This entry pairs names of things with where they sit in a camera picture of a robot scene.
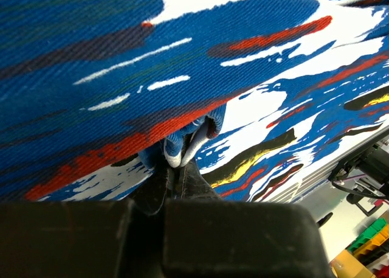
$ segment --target abstract painted pattern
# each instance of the abstract painted pattern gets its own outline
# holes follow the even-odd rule
[[[389,125],[387,0],[0,0],[0,200],[120,199],[136,155],[225,105],[196,153],[262,201]]]

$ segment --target black plastic object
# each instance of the black plastic object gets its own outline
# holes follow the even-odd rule
[[[341,169],[346,170],[346,172],[351,171],[359,162],[361,156],[371,148],[375,148],[374,145],[376,142],[380,141],[381,139],[387,137],[389,135],[389,128],[384,129],[381,133],[379,133],[377,136],[370,138],[370,140],[357,149],[355,149],[353,152],[348,153],[345,155],[339,162],[337,163],[336,167],[332,170],[330,176],[328,179],[330,181],[336,180],[336,176],[339,173]]]
[[[144,214],[157,214],[164,204],[167,196],[167,184],[173,182],[174,171],[165,165],[156,168],[156,172],[138,189],[131,192],[129,197],[135,201],[136,206]]]
[[[168,277],[333,277],[318,227],[297,205],[167,201]]]
[[[373,263],[378,258],[381,258],[383,255],[387,254],[389,252],[389,240],[387,240],[382,245],[376,247],[374,250],[369,252],[367,255],[361,255],[358,260],[363,265],[369,265],[370,263]]]
[[[364,189],[362,192],[370,193],[370,191],[367,189]],[[361,204],[359,204],[359,201],[362,200],[362,198],[363,198],[362,196],[358,196],[355,194],[349,194],[349,195],[347,195],[346,200],[350,204],[356,205],[359,208],[359,210],[361,210],[363,212],[363,214],[365,214],[367,217],[372,216],[374,213],[376,213],[378,211],[378,209],[380,209],[382,207],[382,203],[381,203],[380,205],[374,206],[372,209],[367,211],[365,208],[363,208],[363,206]]]
[[[133,201],[0,204],[0,277],[117,277]]]
[[[132,196],[0,203],[0,277],[333,277],[308,211],[221,201],[194,162]]]
[[[333,212],[330,212],[329,214],[327,214],[326,216],[324,216],[322,219],[320,219],[318,222],[316,222],[317,226],[319,228],[321,228],[324,224],[326,224],[330,219],[331,217],[334,215]]]
[[[185,167],[176,171],[176,196],[179,199],[214,199],[221,200],[210,184],[201,176],[198,166],[192,159]]]
[[[358,163],[358,169],[380,184],[389,182],[389,154],[385,150],[378,147],[360,158],[362,161]]]

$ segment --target twill fabric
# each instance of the twill fabric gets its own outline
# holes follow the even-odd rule
[[[161,158],[301,184],[389,125],[387,4],[0,0],[0,200],[118,200]]]

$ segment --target purple wire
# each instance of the purple wire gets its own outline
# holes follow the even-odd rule
[[[344,182],[344,181],[349,181],[349,180],[351,180],[351,179],[363,178],[364,176],[367,176],[367,175],[363,173],[363,174],[361,174],[361,175],[350,176],[349,178],[342,179],[341,181]]]

